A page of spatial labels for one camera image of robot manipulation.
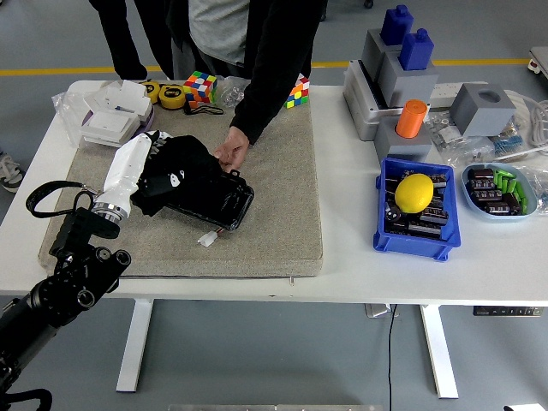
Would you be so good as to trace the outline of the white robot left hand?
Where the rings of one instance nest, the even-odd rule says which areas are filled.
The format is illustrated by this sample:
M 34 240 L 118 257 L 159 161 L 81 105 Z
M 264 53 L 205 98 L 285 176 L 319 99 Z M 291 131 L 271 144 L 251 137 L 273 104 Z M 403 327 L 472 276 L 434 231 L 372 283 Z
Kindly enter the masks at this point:
M 155 130 L 152 133 L 141 133 L 118 148 L 104 181 L 103 191 L 95 203 L 112 205 L 114 209 L 129 214 L 130 197 L 137 191 L 137 183 L 147 158 L 151 152 L 157 153 L 169 138 L 172 135 Z

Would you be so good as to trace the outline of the person's hand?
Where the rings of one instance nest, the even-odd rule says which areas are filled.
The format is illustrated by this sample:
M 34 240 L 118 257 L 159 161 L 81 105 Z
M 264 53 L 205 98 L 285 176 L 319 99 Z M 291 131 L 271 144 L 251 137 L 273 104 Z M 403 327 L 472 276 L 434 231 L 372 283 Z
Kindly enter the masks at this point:
M 213 156 L 225 172 L 240 169 L 250 146 L 247 136 L 237 127 L 230 127 L 223 144 L 218 146 Z

